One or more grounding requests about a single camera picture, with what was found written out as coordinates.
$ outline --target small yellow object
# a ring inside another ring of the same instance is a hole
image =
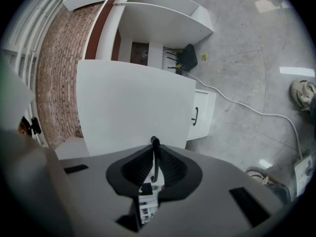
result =
[[[204,53],[203,55],[202,55],[202,61],[206,61],[207,60],[207,53]]]

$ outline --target cabinet door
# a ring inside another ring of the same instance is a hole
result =
[[[212,123],[215,100],[215,93],[196,89],[192,110],[192,119],[196,119],[196,121],[192,120],[187,140],[208,135]]]

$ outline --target door handle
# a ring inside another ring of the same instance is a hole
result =
[[[196,111],[197,111],[197,117],[191,119],[191,120],[194,120],[194,121],[195,121],[195,122],[193,123],[193,125],[196,125],[196,124],[197,124],[197,120],[198,120],[198,107],[196,107]]]

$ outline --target power strip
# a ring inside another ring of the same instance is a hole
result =
[[[305,187],[313,175],[312,157],[307,155],[294,164],[297,197],[305,191]]]

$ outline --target white cable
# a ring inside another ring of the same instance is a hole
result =
[[[300,155],[300,159],[303,158],[303,156],[302,156],[302,151],[301,151],[301,144],[300,144],[300,140],[299,140],[299,138],[298,138],[298,133],[297,133],[297,130],[296,130],[296,128],[295,128],[295,125],[294,125],[293,121],[292,121],[290,118],[288,118],[287,116],[281,115],[281,114],[262,113],[262,112],[259,112],[259,111],[255,110],[254,108],[252,108],[252,107],[250,107],[250,106],[244,104],[244,103],[241,103],[241,102],[238,102],[238,101],[229,99],[228,97],[226,97],[226,96],[225,96],[220,90],[218,90],[217,88],[212,87],[212,86],[209,86],[209,85],[206,85],[206,84],[203,83],[199,78],[196,78],[196,77],[192,76],[189,72],[187,72],[187,73],[188,73],[189,76],[191,76],[192,78],[194,78],[194,79],[198,80],[200,83],[202,83],[205,87],[208,87],[208,88],[211,88],[211,89],[216,90],[216,91],[217,91],[218,93],[220,93],[225,99],[227,99],[227,100],[230,101],[230,102],[233,102],[233,103],[236,103],[236,104],[245,106],[245,107],[247,107],[248,109],[252,110],[253,112],[255,112],[255,113],[257,113],[257,114],[260,114],[260,115],[262,115],[262,116],[280,117],[280,118],[284,118],[284,119],[286,119],[287,121],[289,121],[290,124],[291,124],[291,126],[292,126],[292,128],[293,128],[293,130],[294,130],[294,133],[295,133],[296,142],[297,142],[297,147],[298,147],[298,153],[299,153],[299,155]]]

